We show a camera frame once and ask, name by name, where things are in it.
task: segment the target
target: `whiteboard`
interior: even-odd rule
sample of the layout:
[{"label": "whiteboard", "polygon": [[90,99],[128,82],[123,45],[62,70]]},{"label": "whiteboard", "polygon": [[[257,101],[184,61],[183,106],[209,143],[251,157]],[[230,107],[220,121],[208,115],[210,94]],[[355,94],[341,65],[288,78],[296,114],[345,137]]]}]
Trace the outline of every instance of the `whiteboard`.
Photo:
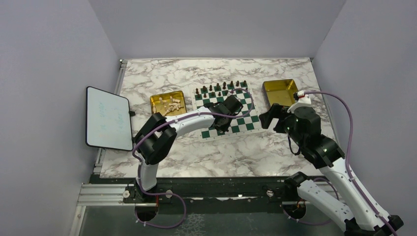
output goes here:
[{"label": "whiteboard", "polygon": [[87,87],[86,144],[126,151],[133,149],[127,98]]}]

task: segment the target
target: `whiteboard frame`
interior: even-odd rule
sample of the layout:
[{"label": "whiteboard frame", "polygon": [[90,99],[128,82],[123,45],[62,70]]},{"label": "whiteboard frame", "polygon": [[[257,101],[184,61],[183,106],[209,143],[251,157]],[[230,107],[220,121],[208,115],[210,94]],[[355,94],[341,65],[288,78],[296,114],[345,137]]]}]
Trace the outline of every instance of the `whiteboard frame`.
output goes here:
[{"label": "whiteboard frame", "polygon": [[89,106],[88,106],[88,103],[89,103],[89,88],[92,88],[92,89],[96,89],[96,90],[99,90],[99,91],[102,91],[102,92],[106,92],[106,93],[109,93],[109,94],[111,94],[111,95],[114,95],[114,96],[118,96],[118,97],[122,97],[122,96],[120,96],[120,95],[117,95],[117,94],[114,94],[114,93],[111,93],[111,92],[107,92],[107,91],[104,91],[104,90],[102,90],[102,89],[99,89],[99,88],[95,88],[95,87],[92,87],[92,86],[88,86],[87,88],[86,88],[86,138],[85,138],[85,142],[86,142],[86,145],[87,146],[89,146],[89,147],[94,147],[94,148],[106,148],[106,149],[113,149],[113,150],[121,150],[121,151],[132,151],[133,150],[133,136],[132,136],[132,117],[130,116],[130,114],[129,114],[129,112],[130,112],[130,102],[129,102],[129,99],[127,99],[127,98],[125,98],[125,97],[122,97],[122,98],[124,98],[124,99],[126,99],[127,100],[127,105],[128,105],[128,114],[129,114],[129,121],[130,121],[130,136],[132,137],[131,138],[131,140],[132,140],[132,149],[119,149],[119,148],[114,148],[114,147],[104,147],[104,146],[95,146],[95,145],[90,145],[88,142],[87,142],[87,133],[88,133],[88,115],[89,115],[89,113],[88,113],[88,109],[89,109]]}]

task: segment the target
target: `gold tray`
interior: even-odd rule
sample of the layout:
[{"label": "gold tray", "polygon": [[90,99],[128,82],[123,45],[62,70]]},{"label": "gold tray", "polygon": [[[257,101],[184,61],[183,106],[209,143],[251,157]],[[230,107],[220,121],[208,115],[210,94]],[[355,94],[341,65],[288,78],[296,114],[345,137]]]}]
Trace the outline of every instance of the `gold tray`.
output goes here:
[{"label": "gold tray", "polygon": [[187,109],[185,107],[185,99],[184,99],[184,93],[182,91],[175,91],[175,92],[169,92],[169,93],[163,93],[163,94],[157,94],[150,97],[150,112],[153,114],[152,107],[155,106],[156,112],[161,113],[162,115],[165,113],[164,104],[159,101],[159,98],[162,97],[162,100],[166,100],[167,106],[168,103],[172,103],[170,100],[170,96],[174,99],[178,99],[180,102],[180,105],[182,108],[180,108],[178,111],[174,110],[173,112],[169,112],[167,116],[178,116],[184,113],[187,113]]},{"label": "gold tray", "polygon": [[295,92],[298,92],[298,88],[294,80],[273,80],[262,84],[262,93],[268,109],[274,103],[282,106],[293,105],[296,102],[293,96]]}]

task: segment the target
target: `screw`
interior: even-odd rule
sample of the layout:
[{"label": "screw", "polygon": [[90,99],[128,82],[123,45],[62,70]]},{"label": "screw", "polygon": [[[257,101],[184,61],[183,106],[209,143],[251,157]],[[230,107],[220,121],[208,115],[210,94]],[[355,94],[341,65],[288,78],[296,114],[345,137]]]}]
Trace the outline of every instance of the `screw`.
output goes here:
[{"label": "screw", "polygon": [[272,192],[272,190],[268,190],[268,191],[267,191],[267,195],[268,195],[268,197],[272,197],[272,196],[273,196],[273,192]]}]

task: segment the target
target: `chess board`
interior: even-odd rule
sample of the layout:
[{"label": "chess board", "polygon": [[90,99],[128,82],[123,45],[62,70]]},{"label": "chess board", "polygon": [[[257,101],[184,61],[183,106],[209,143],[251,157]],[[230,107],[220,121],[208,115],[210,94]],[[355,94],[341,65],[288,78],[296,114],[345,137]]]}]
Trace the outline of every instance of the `chess board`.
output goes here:
[{"label": "chess board", "polygon": [[[209,90],[210,85],[205,85],[207,87],[207,91],[203,91],[203,87],[198,88],[200,96],[196,94],[196,88],[190,88],[191,89],[191,100],[193,104],[194,110],[202,107],[204,104],[212,102],[223,102],[226,100],[228,96],[235,96],[237,97],[240,102],[243,105],[243,108],[241,112],[238,115],[242,115],[249,111],[249,108],[251,106],[251,100],[250,96],[241,90],[237,90],[234,92],[233,95],[231,95],[230,91],[234,88],[243,88],[248,90],[251,94],[253,94],[252,89],[250,88],[250,84],[246,83],[246,86],[242,86],[243,84],[240,83],[238,86],[234,83],[234,85],[230,85],[230,82],[226,85],[225,89],[223,89],[223,82],[220,83],[219,88],[216,87],[216,84],[212,85],[212,91]],[[236,137],[236,136],[242,136],[242,135],[250,135],[255,133],[261,133],[265,130],[261,127],[261,122],[259,121],[258,113],[256,111],[257,105],[254,100],[254,108],[245,117],[233,119],[229,131],[220,133],[214,128],[205,128],[200,129],[199,131],[199,140],[200,142],[208,142],[208,141],[214,141],[214,140],[220,140],[220,139],[226,139],[229,137]]]}]

